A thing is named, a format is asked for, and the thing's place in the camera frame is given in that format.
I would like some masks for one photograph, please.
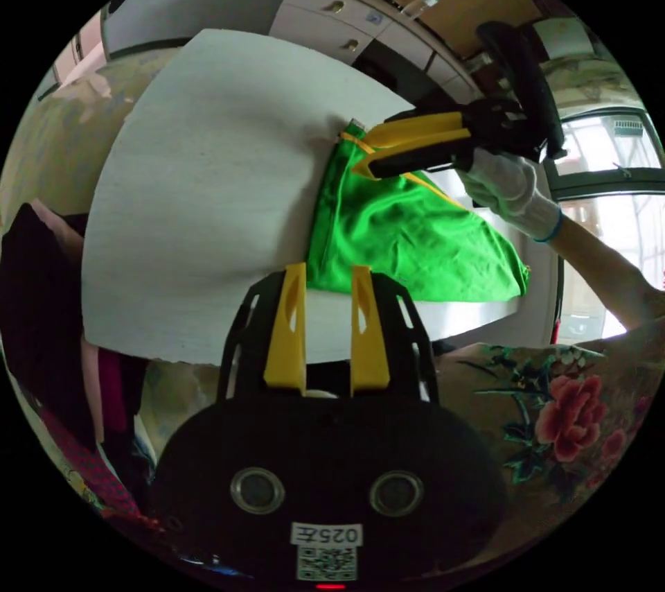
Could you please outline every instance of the drawer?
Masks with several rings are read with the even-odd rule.
[[[386,15],[357,0],[283,0],[282,4],[334,17],[372,37],[392,23]]]
[[[376,38],[393,51],[396,51],[417,68],[424,70],[432,56],[432,48],[425,44],[404,26],[393,22]]]
[[[436,54],[432,64],[427,68],[427,75],[443,88],[451,79],[455,79],[459,72],[445,58]]]
[[[347,65],[373,40],[370,35],[333,17],[282,5],[272,22],[269,35],[320,51]]]

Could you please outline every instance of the white glove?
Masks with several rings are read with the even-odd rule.
[[[534,241],[546,243],[559,232],[561,207],[538,192],[535,169],[523,157],[493,155],[476,148],[473,167],[457,174],[475,202]]]

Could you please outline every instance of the label sticker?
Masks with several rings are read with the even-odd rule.
[[[356,548],[298,546],[296,578],[311,581],[356,580]]]
[[[362,546],[362,525],[291,523],[291,544],[311,548],[357,548]]]
[[[381,22],[383,21],[383,15],[380,15],[378,12],[374,12],[373,10],[365,17],[365,21],[369,21],[370,24],[374,24],[375,26],[379,26]]]

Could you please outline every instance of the green cloth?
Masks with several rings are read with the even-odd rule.
[[[346,132],[365,135],[354,124]],[[314,211],[309,288],[350,294],[351,267],[366,265],[399,281],[414,301],[480,303],[526,293],[529,269],[483,218],[403,177],[351,173],[365,156],[340,140],[330,158]]]

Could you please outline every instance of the human arm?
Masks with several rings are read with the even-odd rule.
[[[476,149],[471,171],[459,176],[478,203],[534,240],[548,243],[627,330],[665,315],[665,293],[538,192],[535,169],[525,160]]]
[[[574,220],[563,216],[549,247],[580,274],[628,331],[665,315],[665,292],[651,286],[636,266]]]

